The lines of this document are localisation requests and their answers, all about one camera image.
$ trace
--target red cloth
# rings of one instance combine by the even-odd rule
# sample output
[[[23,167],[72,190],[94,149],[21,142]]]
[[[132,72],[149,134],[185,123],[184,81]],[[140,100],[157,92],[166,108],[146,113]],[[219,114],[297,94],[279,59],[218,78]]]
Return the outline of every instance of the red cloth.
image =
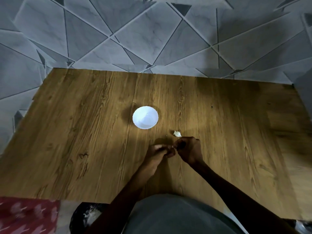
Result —
[[[53,234],[60,201],[0,197],[0,234]]]

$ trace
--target wooden tabletop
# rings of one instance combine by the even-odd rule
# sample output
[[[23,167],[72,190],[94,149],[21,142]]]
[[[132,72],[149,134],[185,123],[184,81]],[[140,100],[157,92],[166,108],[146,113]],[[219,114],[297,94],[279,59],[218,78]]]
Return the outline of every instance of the wooden tabletop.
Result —
[[[0,195],[109,203],[148,145],[172,143],[178,130],[201,140],[216,173],[277,215],[296,219],[298,203],[266,103],[257,82],[53,69],[3,154]],[[159,121],[142,130],[132,114],[146,105]],[[155,193],[225,209],[179,156],[161,163],[142,197]]]

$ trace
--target gray shirt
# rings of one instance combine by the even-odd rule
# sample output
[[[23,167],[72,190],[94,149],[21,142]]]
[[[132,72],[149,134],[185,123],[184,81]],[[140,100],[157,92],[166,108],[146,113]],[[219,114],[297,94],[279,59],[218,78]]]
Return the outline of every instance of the gray shirt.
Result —
[[[244,234],[216,209],[176,195],[154,195],[133,208],[123,234]]]

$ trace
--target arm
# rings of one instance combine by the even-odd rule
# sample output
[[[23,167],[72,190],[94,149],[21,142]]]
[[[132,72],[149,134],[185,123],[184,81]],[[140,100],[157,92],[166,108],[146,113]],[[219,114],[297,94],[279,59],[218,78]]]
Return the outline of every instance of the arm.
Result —
[[[187,162],[220,195],[249,234],[297,233],[284,220],[210,169],[202,158],[198,139],[182,137],[174,143],[174,147],[183,161]]]
[[[85,234],[120,234],[128,217],[138,201],[143,186],[154,175],[163,157],[172,157],[175,150],[167,145],[149,146],[145,159],[130,181],[115,197],[111,204],[87,229]]]

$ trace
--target garlic clove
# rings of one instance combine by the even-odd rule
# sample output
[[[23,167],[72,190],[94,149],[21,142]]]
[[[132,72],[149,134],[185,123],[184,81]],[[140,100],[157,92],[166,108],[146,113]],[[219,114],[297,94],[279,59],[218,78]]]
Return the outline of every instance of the garlic clove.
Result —
[[[178,132],[178,131],[174,131],[174,136],[175,136],[175,137],[182,137],[182,136],[181,136],[181,133]]]

